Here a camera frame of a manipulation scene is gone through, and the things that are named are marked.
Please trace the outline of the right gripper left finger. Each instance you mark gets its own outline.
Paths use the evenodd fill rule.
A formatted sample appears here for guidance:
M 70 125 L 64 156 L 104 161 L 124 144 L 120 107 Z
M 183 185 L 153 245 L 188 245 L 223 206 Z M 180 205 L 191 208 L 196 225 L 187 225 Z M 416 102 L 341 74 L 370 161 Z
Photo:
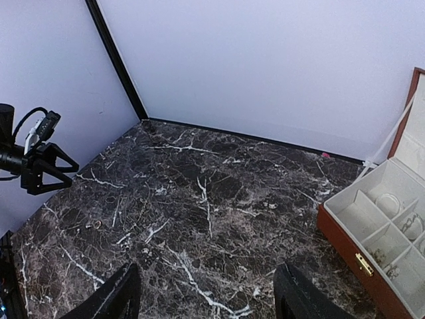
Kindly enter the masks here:
M 64 318 L 137 318 L 141 278 L 135 263 L 126 263 Z

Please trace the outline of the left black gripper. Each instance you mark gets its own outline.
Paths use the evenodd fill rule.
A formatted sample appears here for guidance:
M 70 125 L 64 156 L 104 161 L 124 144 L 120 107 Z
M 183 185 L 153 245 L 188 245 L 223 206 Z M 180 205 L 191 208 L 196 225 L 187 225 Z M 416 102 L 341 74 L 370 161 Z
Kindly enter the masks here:
M 68 166 L 57 166 L 57 159 L 67 163 Z M 68 156 L 59 146 L 47 143 L 38 151 L 29 152 L 23 156 L 21 166 L 21 187 L 30 195 L 40 195 L 51 191 L 69 188 L 72 179 L 66 173 L 76 173 L 79 164 Z M 58 180 L 56 183 L 45 184 L 44 174 Z

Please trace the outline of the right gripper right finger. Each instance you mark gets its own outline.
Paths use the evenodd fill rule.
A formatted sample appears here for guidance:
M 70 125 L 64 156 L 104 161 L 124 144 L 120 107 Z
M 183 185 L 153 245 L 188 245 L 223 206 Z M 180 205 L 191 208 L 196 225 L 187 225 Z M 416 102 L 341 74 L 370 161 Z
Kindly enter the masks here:
M 273 277 L 276 317 L 352 318 L 334 304 L 303 273 L 290 263 L 276 267 Z

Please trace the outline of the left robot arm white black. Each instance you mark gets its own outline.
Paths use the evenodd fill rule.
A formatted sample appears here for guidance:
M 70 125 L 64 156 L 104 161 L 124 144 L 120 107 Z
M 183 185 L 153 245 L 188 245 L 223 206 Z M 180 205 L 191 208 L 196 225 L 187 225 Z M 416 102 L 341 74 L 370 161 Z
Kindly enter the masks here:
M 25 145 L 16 144 L 19 130 L 36 112 L 42 112 L 44 117 L 29 130 Z M 31 195 L 69 188 L 72 179 L 67 175 L 78 172 L 79 165 L 58 145 L 48 142 L 61 119 L 60 114 L 37 107 L 25 114 L 15 128 L 14 114 L 12 105 L 1 105 L 1 169 L 10 173 L 1 181 L 20 179 L 21 188 Z

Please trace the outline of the red jewelry box open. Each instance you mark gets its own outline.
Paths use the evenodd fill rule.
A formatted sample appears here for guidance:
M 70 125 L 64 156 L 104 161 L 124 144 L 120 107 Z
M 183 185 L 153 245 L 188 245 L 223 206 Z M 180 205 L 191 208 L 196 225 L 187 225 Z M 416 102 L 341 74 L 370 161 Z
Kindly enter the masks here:
M 388 157 L 319 206 L 317 227 L 387 318 L 424 317 L 424 70 L 412 74 L 406 107 L 388 135 Z M 375 204 L 400 201 L 396 215 Z M 398 263 L 389 280 L 383 268 Z

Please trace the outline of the thin silver bangle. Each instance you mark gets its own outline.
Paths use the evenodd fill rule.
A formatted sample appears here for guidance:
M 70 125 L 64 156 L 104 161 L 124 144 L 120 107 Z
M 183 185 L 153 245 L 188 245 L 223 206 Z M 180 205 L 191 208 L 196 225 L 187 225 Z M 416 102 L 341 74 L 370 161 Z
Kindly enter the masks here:
M 380 195 L 375 204 L 377 207 L 387 215 L 396 215 L 400 211 L 400 201 L 391 193 L 383 193 Z

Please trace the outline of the left black frame post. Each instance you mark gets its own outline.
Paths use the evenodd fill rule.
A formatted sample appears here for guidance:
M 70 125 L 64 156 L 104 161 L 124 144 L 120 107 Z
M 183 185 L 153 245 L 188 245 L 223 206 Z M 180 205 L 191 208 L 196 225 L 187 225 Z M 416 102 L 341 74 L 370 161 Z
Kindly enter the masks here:
M 112 38 L 98 2 L 95 0 L 85 0 L 85 3 L 131 106 L 140 121 L 148 120 L 149 116 Z

